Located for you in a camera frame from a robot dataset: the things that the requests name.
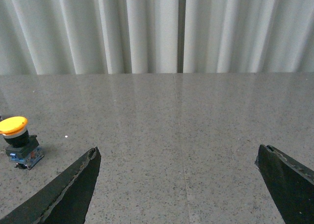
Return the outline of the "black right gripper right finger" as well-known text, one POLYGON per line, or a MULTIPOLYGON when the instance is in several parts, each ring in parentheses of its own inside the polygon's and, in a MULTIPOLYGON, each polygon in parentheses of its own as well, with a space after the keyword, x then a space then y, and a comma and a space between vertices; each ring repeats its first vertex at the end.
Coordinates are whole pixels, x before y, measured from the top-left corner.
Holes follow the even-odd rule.
POLYGON ((279 149, 260 145, 255 161, 287 224, 314 222, 314 172, 279 149))

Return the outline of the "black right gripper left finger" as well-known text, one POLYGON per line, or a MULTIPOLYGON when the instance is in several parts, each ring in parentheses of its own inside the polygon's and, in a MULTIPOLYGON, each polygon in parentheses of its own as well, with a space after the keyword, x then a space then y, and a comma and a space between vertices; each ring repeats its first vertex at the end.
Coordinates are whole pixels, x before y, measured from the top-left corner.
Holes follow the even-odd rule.
POLYGON ((100 171, 91 148, 39 192, 4 216, 2 224, 83 224, 100 171))

